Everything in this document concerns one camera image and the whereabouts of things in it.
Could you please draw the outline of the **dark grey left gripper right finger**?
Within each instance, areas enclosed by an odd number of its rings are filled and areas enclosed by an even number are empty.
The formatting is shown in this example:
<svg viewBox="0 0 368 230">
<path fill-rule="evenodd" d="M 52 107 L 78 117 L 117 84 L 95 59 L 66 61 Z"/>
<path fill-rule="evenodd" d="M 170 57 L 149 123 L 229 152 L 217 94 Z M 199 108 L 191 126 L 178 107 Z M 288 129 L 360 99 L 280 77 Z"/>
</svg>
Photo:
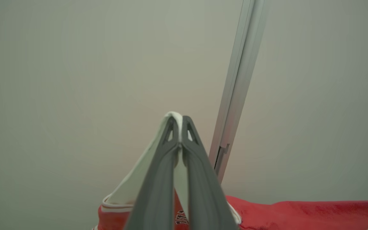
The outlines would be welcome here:
<svg viewBox="0 0 368 230">
<path fill-rule="evenodd" d="M 239 229 L 195 124 L 189 116 L 183 116 L 181 134 L 183 160 L 188 172 L 189 228 Z"/>
</svg>

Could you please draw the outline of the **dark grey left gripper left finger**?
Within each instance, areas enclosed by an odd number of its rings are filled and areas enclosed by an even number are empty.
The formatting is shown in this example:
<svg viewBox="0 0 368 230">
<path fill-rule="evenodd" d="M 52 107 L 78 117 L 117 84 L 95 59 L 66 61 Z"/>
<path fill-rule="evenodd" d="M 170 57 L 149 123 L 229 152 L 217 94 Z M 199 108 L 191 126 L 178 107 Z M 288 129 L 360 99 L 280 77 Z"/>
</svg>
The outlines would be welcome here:
<svg viewBox="0 0 368 230">
<path fill-rule="evenodd" d="M 142 183 L 126 230 L 172 230 L 175 205 L 174 167 L 179 147 L 175 118 L 168 118 Z"/>
</svg>

